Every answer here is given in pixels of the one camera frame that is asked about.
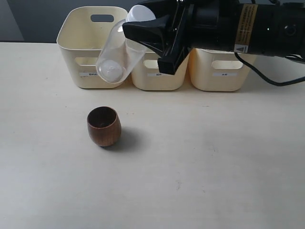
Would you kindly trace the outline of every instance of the clear plastic cup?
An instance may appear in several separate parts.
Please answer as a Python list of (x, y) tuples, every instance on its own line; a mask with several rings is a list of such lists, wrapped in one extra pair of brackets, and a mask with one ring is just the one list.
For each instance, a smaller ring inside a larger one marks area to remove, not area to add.
[(97, 62), (98, 75), (108, 83), (121, 83), (131, 73), (136, 64), (145, 55), (147, 48), (126, 39), (123, 24), (129, 21), (155, 20), (154, 13), (147, 7), (132, 7), (125, 20), (119, 21), (111, 30), (108, 40)]

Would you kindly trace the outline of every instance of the cream plastic bin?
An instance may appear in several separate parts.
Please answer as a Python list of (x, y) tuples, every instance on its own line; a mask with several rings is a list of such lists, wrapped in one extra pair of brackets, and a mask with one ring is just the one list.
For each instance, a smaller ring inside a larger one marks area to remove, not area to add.
[[(97, 17), (104, 15), (104, 17), (112, 18), (113, 21), (93, 22), (92, 15)], [(102, 80), (96, 72), (95, 63), (112, 27), (126, 16), (126, 10), (111, 6), (85, 6), (69, 13), (58, 34), (57, 43), (77, 86), (114, 88), (120, 85), (120, 83), (113, 84)]]
[(182, 62), (175, 75), (161, 74), (155, 52), (147, 52), (132, 71), (133, 84), (145, 91), (173, 91), (182, 86), (189, 56)]
[[(250, 64), (256, 55), (240, 54)], [(192, 84), (202, 91), (233, 92), (239, 90), (250, 68), (237, 60), (233, 52), (194, 49), (189, 62)]]

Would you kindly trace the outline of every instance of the brown wooden cup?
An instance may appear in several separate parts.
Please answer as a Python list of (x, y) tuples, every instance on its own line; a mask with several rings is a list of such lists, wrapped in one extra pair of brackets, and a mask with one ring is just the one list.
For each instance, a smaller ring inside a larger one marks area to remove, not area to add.
[(110, 107), (102, 106), (92, 110), (88, 114), (87, 124), (90, 138), (98, 146), (113, 145), (122, 133), (118, 114)]

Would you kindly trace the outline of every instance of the warning sticker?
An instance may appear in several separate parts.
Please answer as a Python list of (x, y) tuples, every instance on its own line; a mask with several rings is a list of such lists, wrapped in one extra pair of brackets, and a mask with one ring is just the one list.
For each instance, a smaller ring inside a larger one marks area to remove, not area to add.
[(235, 52), (248, 52), (257, 7), (256, 4), (244, 4), (236, 34)]

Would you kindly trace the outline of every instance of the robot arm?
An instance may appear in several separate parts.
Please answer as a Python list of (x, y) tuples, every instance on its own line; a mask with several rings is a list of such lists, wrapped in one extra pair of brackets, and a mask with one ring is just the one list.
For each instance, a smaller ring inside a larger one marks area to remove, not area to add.
[(150, 0), (140, 4), (157, 19), (125, 23), (124, 34), (160, 56), (161, 73), (175, 74), (192, 48), (305, 58), (303, 3)]

